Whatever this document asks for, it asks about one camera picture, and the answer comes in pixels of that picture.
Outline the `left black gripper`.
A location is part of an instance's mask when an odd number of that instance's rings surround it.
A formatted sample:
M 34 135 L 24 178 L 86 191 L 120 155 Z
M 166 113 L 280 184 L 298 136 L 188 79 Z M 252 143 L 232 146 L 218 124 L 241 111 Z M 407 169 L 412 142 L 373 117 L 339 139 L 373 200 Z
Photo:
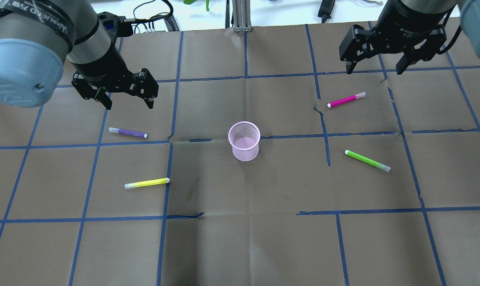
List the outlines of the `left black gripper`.
M 159 94 L 159 85 L 146 68 L 137 73 L 126 71 L 119 75 L 109 73 L 99 77 L 85 77 L 76 71 L 72 78 L 72 86 L 83 99 L 100 100 L 106 110 L 112 108 L 108 93 L 126 93 L 139 97 L 149 109 L 153 109 L 153 101 Z

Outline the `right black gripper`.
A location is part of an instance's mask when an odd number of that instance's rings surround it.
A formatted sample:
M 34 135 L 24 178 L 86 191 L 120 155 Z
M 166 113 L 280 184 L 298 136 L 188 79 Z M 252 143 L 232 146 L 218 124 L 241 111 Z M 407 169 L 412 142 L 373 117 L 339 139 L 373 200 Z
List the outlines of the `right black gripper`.
M 420 60 L 432 60 L 447 39 L 440 23 L 446 14 L 384 8 L 371 29 L 353 24 L 339 45 L 339 59 L 345 62 L 346 73 L 352 74 L 358 62 L 379 54 L 403 54 L 396 64 L 398 75 Z

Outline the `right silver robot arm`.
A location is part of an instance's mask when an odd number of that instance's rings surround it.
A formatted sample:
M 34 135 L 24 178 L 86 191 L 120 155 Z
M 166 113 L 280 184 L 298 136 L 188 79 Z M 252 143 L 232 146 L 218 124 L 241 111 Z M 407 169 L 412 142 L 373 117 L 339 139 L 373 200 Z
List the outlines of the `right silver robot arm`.
M 419 61 L 445 54 L 464 33 L 480 59 L 480 0 L 388 0 L 377 24 L 354 24 L 339 45 L 339 58 L 351 74 L 361 60 L 402 54 L 397 74 Z

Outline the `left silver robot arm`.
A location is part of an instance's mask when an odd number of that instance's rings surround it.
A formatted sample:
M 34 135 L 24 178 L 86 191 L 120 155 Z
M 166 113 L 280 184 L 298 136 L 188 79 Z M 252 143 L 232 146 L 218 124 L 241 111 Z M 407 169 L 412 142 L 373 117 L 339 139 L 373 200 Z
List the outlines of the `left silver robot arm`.
M 87 0 L 0 1 L 0 103 L 33 108 L 47 103 L 64 62 L 84 100 L 112 107 L 109 93 L 126 93 L 149 109 L 159 85 L 149 70 L 131 72 L 115 46 L 133 35 L 137 19 L 97 14 Z

